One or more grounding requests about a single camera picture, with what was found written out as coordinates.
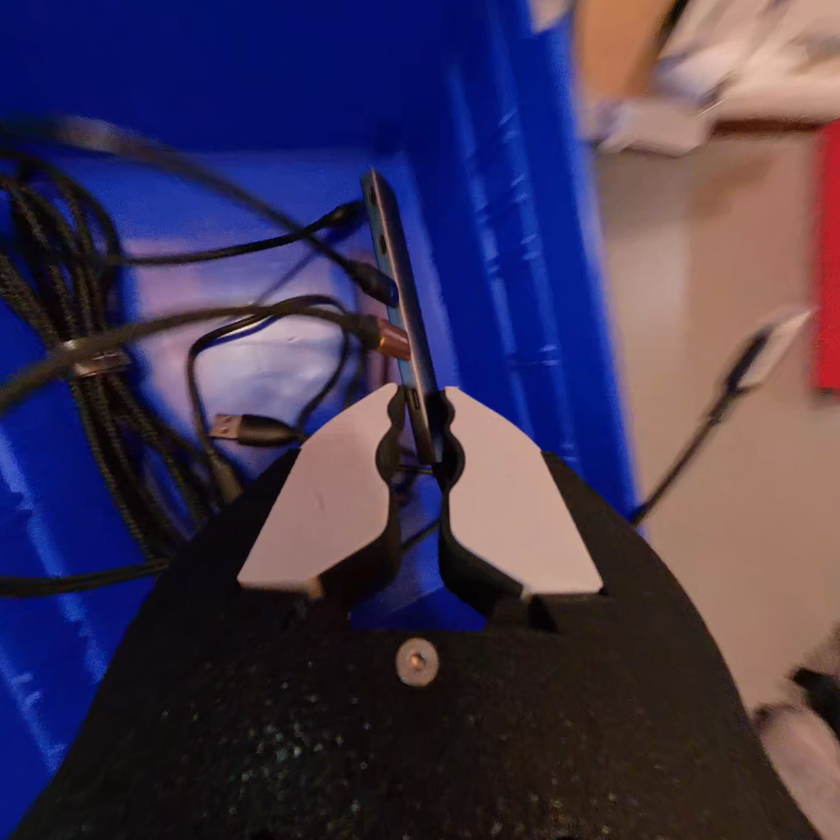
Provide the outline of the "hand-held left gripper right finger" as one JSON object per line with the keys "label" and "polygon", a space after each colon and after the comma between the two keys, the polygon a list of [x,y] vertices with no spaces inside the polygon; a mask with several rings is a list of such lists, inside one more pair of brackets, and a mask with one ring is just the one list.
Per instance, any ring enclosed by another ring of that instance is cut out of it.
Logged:
{"label": "hand-held left gripper right finger", "polygon": [[484,617],[500,606],[544,617],[548,600],[601,594],[603,579],[540,447],[458,387],[438,398],[446,587]]}

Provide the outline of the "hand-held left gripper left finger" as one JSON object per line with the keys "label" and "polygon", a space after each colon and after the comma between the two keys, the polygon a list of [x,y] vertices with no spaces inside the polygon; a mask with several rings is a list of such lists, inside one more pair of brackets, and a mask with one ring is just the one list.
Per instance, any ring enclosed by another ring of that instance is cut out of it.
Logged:
{"label": "hand-held left gripper left finger", "polygon": [[294,465],[238,573],[245,589],[361,601],[402,564],[404,390],[390,383],[322,426]]}

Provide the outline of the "slim grey usb hub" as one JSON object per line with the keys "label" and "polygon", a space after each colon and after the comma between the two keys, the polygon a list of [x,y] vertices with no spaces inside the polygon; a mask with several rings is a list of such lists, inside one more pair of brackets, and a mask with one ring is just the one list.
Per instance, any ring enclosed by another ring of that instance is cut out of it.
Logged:
{"label": "slim grey usb hub", "polygon": [[392,325],[406,332],[410,358],[399,363],[406,390],[416,454],[425,466],[443,458],[445,411],[439,394],[424,317],[396,195],[382,173],[369,170],[361,181],[376,265],[395,283],[398,302],[388,307]]}

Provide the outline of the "blue plastic bin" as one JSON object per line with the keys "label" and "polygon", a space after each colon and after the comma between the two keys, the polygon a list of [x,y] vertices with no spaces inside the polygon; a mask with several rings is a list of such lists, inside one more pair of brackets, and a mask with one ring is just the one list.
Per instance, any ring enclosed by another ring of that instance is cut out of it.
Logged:
{"label": "blue plastic bin", "polygon": [[[571,13],[529,2],[2,2],[2,118],[81,116],[205,155],[303,224],[376,167],[398,195],[442,384],[519,425],[621,513],[635,503],[608,338],[593,158]],[[224,199],[145,167],[49,149],[126,249],[271,236]],[[127,320],[325,288],[304,247],[118,281]],[[282,324],[203,358],[211,412],[291,415],[340,332]],[[2,574],[141,563],[82,430],[51,383],[2,418]],[[2,838],[60,766],[154,579],[2,598]]]}

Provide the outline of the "red plastic box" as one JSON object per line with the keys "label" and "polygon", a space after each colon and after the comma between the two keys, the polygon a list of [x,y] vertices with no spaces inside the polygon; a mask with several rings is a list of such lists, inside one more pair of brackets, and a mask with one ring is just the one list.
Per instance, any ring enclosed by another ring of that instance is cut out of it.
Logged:
{"label": "red plastic box", "polygon": [[839,393],[839,121],[820,132],[816,171],[815,386]]}

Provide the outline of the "wooden document stand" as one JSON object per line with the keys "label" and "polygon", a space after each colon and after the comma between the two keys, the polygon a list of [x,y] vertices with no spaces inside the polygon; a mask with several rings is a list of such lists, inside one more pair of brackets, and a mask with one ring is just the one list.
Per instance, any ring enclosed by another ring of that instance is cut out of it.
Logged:
{"label": "wooden document stand", "polygon": [[575,46],[584,131],[602,154],[643,152],[680,157],[724,133],[779,133],[828,123],[723,120],[651,87],[660,30],[674,2],[576,2]]}

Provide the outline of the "printed paper sheets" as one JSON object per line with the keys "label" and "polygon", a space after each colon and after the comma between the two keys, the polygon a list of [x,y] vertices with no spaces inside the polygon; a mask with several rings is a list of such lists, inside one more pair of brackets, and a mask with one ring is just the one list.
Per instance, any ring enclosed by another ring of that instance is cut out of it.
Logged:
{"label": "printed paper sheets", "polygon": [[838,119],[838,1],[674,2],[660,39],[657,93],[723,120]]}

